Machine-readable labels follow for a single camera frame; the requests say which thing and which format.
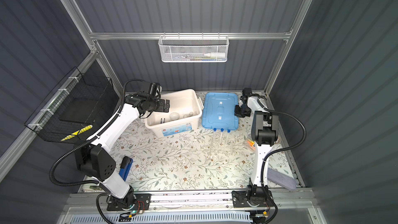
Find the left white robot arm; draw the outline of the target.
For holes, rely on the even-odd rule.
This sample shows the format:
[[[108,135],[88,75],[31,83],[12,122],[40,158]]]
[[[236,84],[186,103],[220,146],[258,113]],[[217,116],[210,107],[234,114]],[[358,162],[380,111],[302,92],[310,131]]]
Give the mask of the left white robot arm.
[[[116,172],[116,162],[110,151],[133,121],[147,118],[154,112],[169,112],[170,101],[161,99],[161,91],[159,83],[140,79],[127,81],[116,112],[87,139],[88,145],[75,151],[77,169],[93,178],[95,184],[115,198],[126,198],[131,187]]]

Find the blue plastic bin lid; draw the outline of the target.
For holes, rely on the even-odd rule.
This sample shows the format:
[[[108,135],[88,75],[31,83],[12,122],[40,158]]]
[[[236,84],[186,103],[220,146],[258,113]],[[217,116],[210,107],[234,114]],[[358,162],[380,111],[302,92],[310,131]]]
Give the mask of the blue plastic bin lid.
[[[234,113],[236,105],[238,105],[238,97],[234,93],[207,93],[202,115],[202,127],[217,130],[237,130],[239,126],[238,117]]]

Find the small white dish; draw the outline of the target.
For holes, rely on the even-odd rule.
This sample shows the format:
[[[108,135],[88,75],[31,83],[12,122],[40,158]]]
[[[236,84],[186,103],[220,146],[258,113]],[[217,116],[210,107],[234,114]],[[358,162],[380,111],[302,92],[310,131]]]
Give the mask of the small white dish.
[[[190,114],[185,114],[185,115],[183,115],[183,118],[185,119],[185,118],[189,118],[189,117],[191,117],[192,116],[192,113],[190,113]]]

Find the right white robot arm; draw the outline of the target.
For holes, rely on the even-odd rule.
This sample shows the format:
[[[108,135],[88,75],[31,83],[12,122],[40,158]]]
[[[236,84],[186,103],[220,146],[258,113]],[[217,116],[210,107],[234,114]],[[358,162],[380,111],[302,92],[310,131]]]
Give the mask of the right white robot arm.
[[[247,199],[267,198],[268,160],[265,157],[272,151],[277,141],[277,128],[273,115],[261,103],[260,95],[251,88],[244,88],[240,97],[241,105],[236,105],[234,115],[238,118],[253,117],[251,140],[254,142],[254,171],[247,186]]]

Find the larger white evaporating dish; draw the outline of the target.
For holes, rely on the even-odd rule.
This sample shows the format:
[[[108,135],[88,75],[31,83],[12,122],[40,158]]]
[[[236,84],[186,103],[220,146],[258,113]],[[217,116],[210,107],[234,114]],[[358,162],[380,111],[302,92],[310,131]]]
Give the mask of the larger white evaporating dish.
[[[171,121],[176,121],[180,118],[180,114],[179,113],[171,113],[170,114],[170,120]]]

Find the blue-capped test tube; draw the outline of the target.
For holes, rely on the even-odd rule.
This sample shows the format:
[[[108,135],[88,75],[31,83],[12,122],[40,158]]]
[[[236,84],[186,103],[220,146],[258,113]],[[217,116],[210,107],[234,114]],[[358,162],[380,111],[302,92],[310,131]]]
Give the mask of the blue-capped test tube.
[[[226,142],[227,142],[228,145],[231,145],[230,133],[231,133],[231,130],[228,130],[227,131],[227,136],[226,136]]]
[[[213,129],[211,144],[212,144],[212,150],[215,150],[215,148],[217,146],[217,129],[216,128]]]
[[[223,132],[224,132],[224,128],[220,129],[220,137],[219,137],[219,144],[222,145],[223,143]]]

